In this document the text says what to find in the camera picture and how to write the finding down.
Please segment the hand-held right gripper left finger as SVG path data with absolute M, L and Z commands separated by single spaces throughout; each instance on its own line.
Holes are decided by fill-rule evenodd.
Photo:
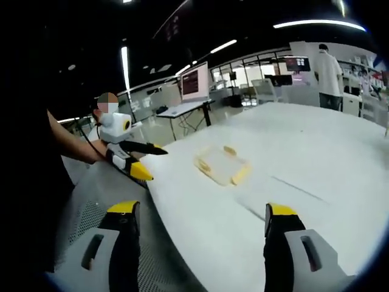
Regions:
M 60 291 L 139 291 L 139 209 L 136 200 L 113 205 L 73 243 L 50 275 Z

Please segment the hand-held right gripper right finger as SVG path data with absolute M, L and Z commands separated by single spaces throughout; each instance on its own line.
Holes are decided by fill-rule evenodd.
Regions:
M 335 249 L 288 206 L 266 204 L 264 237 L 265 291 L 344 291 L 355 278 L 340 267 Z

